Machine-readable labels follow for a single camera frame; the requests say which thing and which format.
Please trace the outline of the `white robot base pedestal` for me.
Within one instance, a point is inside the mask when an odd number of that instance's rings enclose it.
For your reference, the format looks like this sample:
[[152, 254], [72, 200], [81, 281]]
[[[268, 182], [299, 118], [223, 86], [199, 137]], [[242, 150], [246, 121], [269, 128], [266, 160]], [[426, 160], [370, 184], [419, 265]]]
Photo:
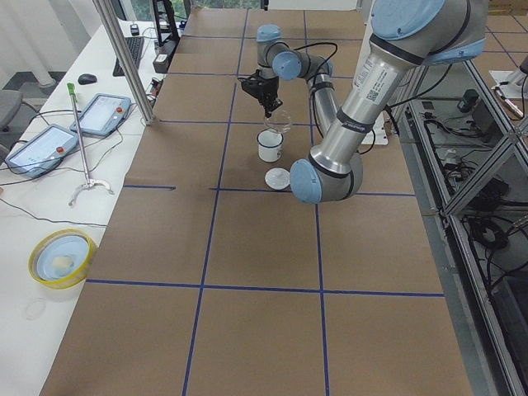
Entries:
[[365, 146], [371, 146], [372, 144], [387, 145], [388, 137], [384, 123], [385, 117], [384, 112], [382, 111], [376, 118], [372, 131], [365, 136], [361, 144]]

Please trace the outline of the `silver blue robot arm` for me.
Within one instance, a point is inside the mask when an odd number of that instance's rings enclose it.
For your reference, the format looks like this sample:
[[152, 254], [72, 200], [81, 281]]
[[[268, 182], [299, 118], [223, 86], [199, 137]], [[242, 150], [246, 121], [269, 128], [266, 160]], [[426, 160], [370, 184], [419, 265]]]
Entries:
[[279, 81], [305, 80], [323, 139], [290, 169], [294, 196], [309, 204], [339, 201], [362, 183], [358, 148], [412, 68], [453, 64], [479, 56], [484, 48], [487, 1], [377, 1], [371, 9], [370, 52], [343, 103], [335, 96], [330, 63], [291, 49], [279, 26], [257, 30], [256, 72], [241, 78], [265, 115], [281, 106]]

